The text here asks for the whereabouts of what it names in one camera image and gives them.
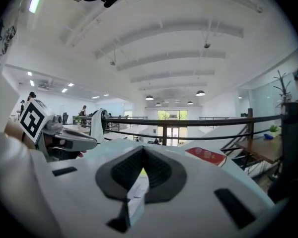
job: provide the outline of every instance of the potted plant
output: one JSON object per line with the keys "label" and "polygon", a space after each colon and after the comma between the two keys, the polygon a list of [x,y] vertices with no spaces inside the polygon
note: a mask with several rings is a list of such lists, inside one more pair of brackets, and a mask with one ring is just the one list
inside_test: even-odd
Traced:
{"label": "potted plant", "polygon": [[272,137],[277,137],[278,136],[277,131],[278,131],[278,126],[276,126],[276,125],[270,126],[270,128],[269,128],[269,134]]}

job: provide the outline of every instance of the floor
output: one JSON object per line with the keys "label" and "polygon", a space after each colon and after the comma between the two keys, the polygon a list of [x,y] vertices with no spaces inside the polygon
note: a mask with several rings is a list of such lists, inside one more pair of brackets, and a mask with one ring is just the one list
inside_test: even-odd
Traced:
{"label": "floor", "polygon": [[261,174],[255,178],[253,178],[253,180],[261,187],[261,189],[267,193],[268,189],[270,187],[270,185],[273,183],[270,179],[269,176],[271,176],[275,171],[276,171],[277,167],[273,167],[272,169],[270,169],[268,172]]}

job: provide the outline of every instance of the decorative branch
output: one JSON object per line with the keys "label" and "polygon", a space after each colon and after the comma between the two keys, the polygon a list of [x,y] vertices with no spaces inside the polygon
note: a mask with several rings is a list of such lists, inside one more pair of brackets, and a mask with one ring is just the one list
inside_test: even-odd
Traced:
{"label": "decorative branch", "polygon": [[284,76],[286,75],[286,73],[284,73],[284,74],[281,76],[281,74],[280,74],[280,72],[279,72],[279,70],[278,70],[278,75],[279,75],[279,77],[274,77],[274,78],[276,78],[276,79],[278,79],[278,80],[280,81],[280,84],[282,85],[282,87],[281,87],[281,88],[280,88],[280,87],[277,87],[277,86],[274,86],[274,87],[275,87],[275,88],[278,88],[279,90],[281,90],[282,94],[280,94],[280,96],[283,97],[283,103],[284,103],[284,102],[286,102],[286,96],[287,96],[288,94],[290,94],[290,92],[287,92],[287,87],[289,86],[290,81],[288,82],[288,84],[287,84],[286,87],[285,87],[285,85],[284,85]]}

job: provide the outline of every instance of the red book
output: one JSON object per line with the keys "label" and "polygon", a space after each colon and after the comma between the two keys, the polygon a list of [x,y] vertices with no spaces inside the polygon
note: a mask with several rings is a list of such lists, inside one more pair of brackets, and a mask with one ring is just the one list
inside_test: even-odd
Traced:
{"label": "red book", "polygon": [[226,161],[225,155],[211,152],[200,147],[190,148],[185,151],[200,158],[201,160],[208,161],[214,165],[217,165],[218,167],[223,166]]}

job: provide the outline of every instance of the desk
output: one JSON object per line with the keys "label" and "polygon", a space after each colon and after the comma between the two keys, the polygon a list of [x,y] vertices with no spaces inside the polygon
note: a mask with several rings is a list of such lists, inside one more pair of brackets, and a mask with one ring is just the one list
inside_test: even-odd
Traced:
{"label": "desk", "polygon": [[260,137],[237,142],[235,145],[270,164],[274,164],[282,156],[282,138],[280,136],[272,140],[266,140],[264,137]]}

